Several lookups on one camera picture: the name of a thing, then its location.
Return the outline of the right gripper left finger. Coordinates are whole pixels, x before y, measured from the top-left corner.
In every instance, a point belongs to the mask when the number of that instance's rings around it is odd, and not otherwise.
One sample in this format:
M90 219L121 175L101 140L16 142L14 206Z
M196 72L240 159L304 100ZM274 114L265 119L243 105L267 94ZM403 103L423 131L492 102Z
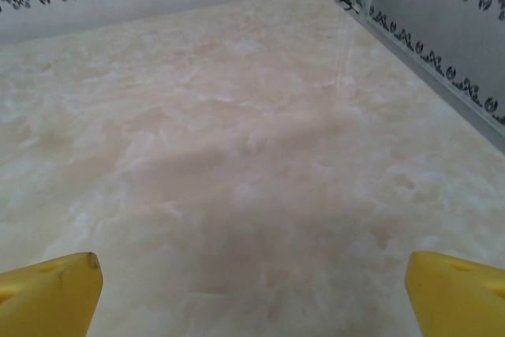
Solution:
M99 259L92 252L3 272L1 336L85 336L102 288Z

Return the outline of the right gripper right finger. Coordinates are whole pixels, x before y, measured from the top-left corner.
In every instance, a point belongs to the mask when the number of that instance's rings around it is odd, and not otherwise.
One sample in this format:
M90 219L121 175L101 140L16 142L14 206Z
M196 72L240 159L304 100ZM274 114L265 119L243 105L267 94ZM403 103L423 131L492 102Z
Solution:
M414 252L406 291L426 337L503 337L504 270L434 252Z

